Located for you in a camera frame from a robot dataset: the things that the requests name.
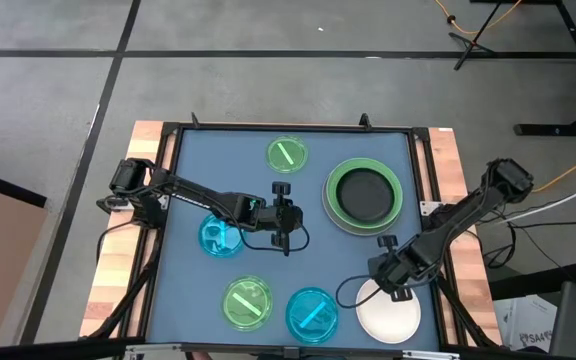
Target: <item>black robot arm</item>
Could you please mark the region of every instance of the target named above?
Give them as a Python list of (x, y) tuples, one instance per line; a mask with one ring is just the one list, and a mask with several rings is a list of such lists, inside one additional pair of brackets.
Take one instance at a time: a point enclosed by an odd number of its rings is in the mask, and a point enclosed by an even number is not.
[(492, 210), (523, 201), (532, 190), (532, 175), (512, 159), (488, 163), (481, 185), (457, 204), (443, 205), (429, 216), (430, 226), (406, 245), (368, 260), (370, 276), (393, 294), (409, 278), (423, 280), (436, 274), (450, 243)]
[[(146, 174), (150, 182), (145, 185)], [(133, 208), (132, 220), (148, 228), (160, 228), (165, 221), (159, 198), (171, 196), (212, 212), (215, 217), (240, 230), (248, 232), (274, 231), (271, 244), (290, 251), (289, 234), (303, 224), (303, 212), (284, 195), (290, 194), (290, 184), (274, 182), (276, 195), (272, 206), (266, 206), (261, 197), (242, 193), (220, 193), (156, 167), (148, 159), (121, 160), (110, 182), (114, 199), (129, 201)], [(110, 211), (108, 201), (98, 202)]]

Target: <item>green plate rim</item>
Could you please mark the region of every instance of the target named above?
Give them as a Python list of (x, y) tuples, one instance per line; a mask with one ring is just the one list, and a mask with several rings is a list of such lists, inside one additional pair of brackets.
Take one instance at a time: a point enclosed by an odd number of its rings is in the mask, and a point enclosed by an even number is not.
[[(272, 149), (272, 147), (280, 142), (280, 141), (291, 141), (296, 143), (300, 148), (303, 149), (304, 151), (304, 158), (302, 159), (301, 163), (299, 164), (299, 166), (297, 166), (294, 169), (291, 170), (281, 170), (281, 169), (277, 169), (276, 167), (272, 166), (272, 162), (270, 161), (270, 149)], [(308, 161), (308, 146), (306, 146), (306, 143), (301, 140), (301, 138), (297, 137), (297, 136), (291, 136), (291, 135), (281, 135), (278, 136), (277, 138), (275, 138), (273, 141), (270, 142), (270, 144), (268, 144), (268, 146), (266, 147), (266, 164), (268, 164), (268, 166), (275, 170), (278, 173), (281, 174), (289, 174), (289, 173), (293, 173), (295, 171), (300, 170), (302, 167), (304, 167), (304, 165), (306, 165), (306, 162)]]
[[(382, 176), (384, 176), (386, 180), (388, 180), (388, 183), (392, 187), (393, 193), (395, 195), (395, 204), (393, 205), (388, 215), (381, 221), (374, 224), (365, 224), (351, 218), (350, 215), (346, 214), (341, 209), (341, 206), (339, 205), (339, 200), (337, 199), (336, 189), (341, 178), (349, 171), (360, 168), (374, 170), (379, 174), (381, 174)], [(397, 175), (395, 175), (395, 173), (392, 172), (392, 170), (390, 170), (390, 168), (388, 168), (385, 164), (370, 158), (352, 158), (337, 165), (337, 167), (335, 167), (328, 176), (328, 181), (326, 184), (326, 195), (328, 197), (330, 208), (335, 213), (335, 215), (337, 215), (339, 219), (341, 219), (348, 225), (360, 229), (375, 229), (391, 223), (399, 215), (399, 212), (401, 211), (401, 207), (403, 206), (404, 202), (403, 199), (404, 192), (403, 189), (401, 188), (401, 183), (399, 182), (399, 178), (397, 178)]]
[[(228, 311), (226, 308), (226, 306), (227, 306), (226, 303), (227, 303), (227, 300), (229, 298), (228, 295), (231, 293), (233, 288), (235, 286), (239, 285), (239, 283), (242, 281), (255, 281), (255, 282), (257, 282), (257, 285), (259, 285), (260, 287), (262, 287), (263, 289), (266, 290), (266, 291), (264, 291), (264, 293), (268, 294), (266, 307), (262, 310), (262, 312), (265, 315), (259, 317), (259, 319), (257, 321), (253, 322), (250, 325), (240, 325), (237, 321), (235, 321), (228, 314)], [(224, 316), (226, 317), (226, 319), (228, 320), (228, 322), (230, 323), (230, 325), (232, 327), (234, 327), (235, 329), (240, 330), (240, 331), (253, 331), (253, 330), (259, 329), (270, 318), (270, 315), (272, 314), (272, 308), (273, 308), (273, 296), (272, 296), (272, 291), (270, 291), (270, 287), (268, 286), (268, 284), (266, 284), (265, 281), (263, 281), (262, 279), (260, 279), (257, 276), (254, 276), (254, 275), (240, 276), (240, 277), (234, 279), (233, 281), (231, 281), (230, 284), (228, 284), (228, 287), (226, 288), (226, 292), (224, 293), (223, 300), (221, 301), (221, 311), (223, 312)]]

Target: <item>blue table surface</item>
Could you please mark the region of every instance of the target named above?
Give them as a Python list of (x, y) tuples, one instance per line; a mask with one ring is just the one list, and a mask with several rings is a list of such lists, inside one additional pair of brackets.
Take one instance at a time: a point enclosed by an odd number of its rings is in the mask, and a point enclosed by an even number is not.
[[(309, 149), (308, 161), (298, 172), (280, 174), (266, 164), (266, 147), (280, 135), (301, 138)], [(245, 248), (233, 258), (218, 259), (199, 246), (198, 228), (209, 215), (204, 209), (172, 201), (164, 235), (147, 340), (150, 343), (187, 342), (211, 344), (300, 346), (285, 324), (289, 298), (304, 287), (319, 287), (334, 297), (344, 279), (368, 273), (367, 260), (384, 252), (376, 237), (354, 236), (339, 229), (322, 206), (322, 187), (341, 162), (369, 157), (386, 164), (399, 178), (403, 193), (401, 213), (386, 232), (400, 244), (421, 231), (419, 204), (406, 136), (401, 133), (280, 133), (255, 131), (186, 130), (183, 134), (177, 175), (222, 192), (243, 192), (271, 202), (273, 181), (292, 184), (290, 198), (304, 211), (310, 246), (284, 257), (278, 252)], [(257, 246), (270, 245), (269, 232), (248, 234)], [(301, 231), (291, 234), (292, 247), (303, 244)], [(228, 284), (243, 275), (262, 278), (273, 295), (273, 313), (252, 332), (232, 329), (221, 312)], [(362, 280), (350, 282), (341, 300), (352, 304)], [(439, 348), (431, 291), (415, 289), (422, 318), (409, 340), (396, 345), (381, 343), (361, 327), (354, 310), (339, 308), (337, 333), (321, 347), (348, 349)]]

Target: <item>white plate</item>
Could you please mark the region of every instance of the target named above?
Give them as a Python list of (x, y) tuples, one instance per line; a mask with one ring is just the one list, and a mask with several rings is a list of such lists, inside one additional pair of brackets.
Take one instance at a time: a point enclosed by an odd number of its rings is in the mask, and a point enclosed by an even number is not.
[[(359, 289), (357, 302), (367, 298), (379, 287), (369, 279)], [(378, 341), (399, 344), (412, 337), (421, 322), (421, 306), (412, 290), (412, 300), (392, 302), (390, 295), (379, 291), (372, 299), (357, 307), (361, 327)]]

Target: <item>black plate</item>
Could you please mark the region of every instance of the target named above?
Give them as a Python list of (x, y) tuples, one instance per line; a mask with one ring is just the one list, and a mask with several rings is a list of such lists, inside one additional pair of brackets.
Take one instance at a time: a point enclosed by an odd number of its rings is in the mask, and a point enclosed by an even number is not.
[(339, 180), (337, 201), (350, 217), (370, 224), (388, 216), (395, 194), (386, 177), (377, 171), (354, 169)]

